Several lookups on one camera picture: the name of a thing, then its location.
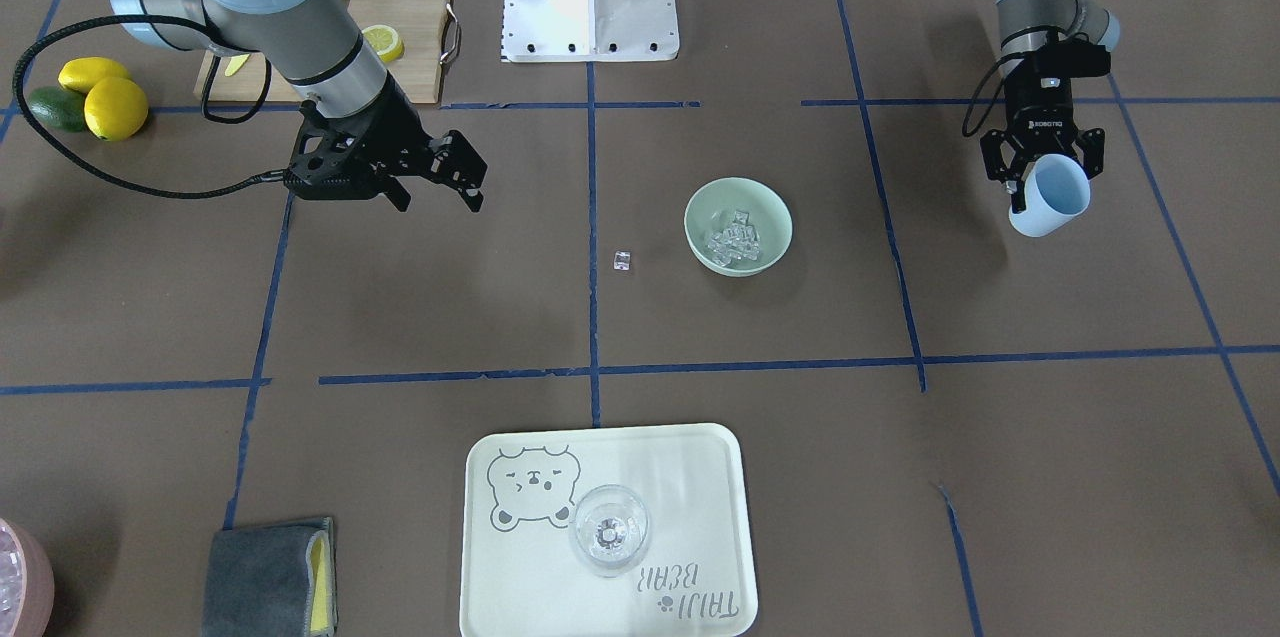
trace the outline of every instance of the cutting board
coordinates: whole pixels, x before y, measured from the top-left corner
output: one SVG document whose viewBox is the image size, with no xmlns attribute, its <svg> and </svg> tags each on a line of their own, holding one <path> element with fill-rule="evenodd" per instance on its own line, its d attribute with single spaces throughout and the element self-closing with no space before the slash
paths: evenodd
<svg viewBox="0 0 1280 637">
<path fill-rule="evenodd" d="M 360 27 L 392 26 L 404 41 L 404 55 L 388 64 L 401 88 L 412 104 L 435 104 L 440 100 L 440 52 L 447 26 L 449 0 L 351 0 L 347 12 Z M 255 101 L 262 91 L 262 55 L 251 54 L 236 73 L 225 75 L 228 59 L 223 59 L 209 101 Z M 200 64 L 195 93 L 198 97 L 212 61 L 210 52 Z M 268 101 L 298 101 L 293 87 L 279 72 L 271 75 Z"/>
</svg>

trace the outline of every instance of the gray towel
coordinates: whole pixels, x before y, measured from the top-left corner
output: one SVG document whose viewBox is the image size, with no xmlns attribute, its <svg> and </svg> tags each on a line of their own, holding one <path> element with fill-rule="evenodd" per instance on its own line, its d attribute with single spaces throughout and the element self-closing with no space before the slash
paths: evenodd
<svg viewBox="0 0 1280 637">
<path fill-rule="evenodd" d="M 312 547 L 321 540 L 321 609 L 312 629 L 316 594 Z M 333 634 L 333 519 L 316 518 L 219 532 L 209 550 L 201 637 L 317 637 Z"/>
</svg>

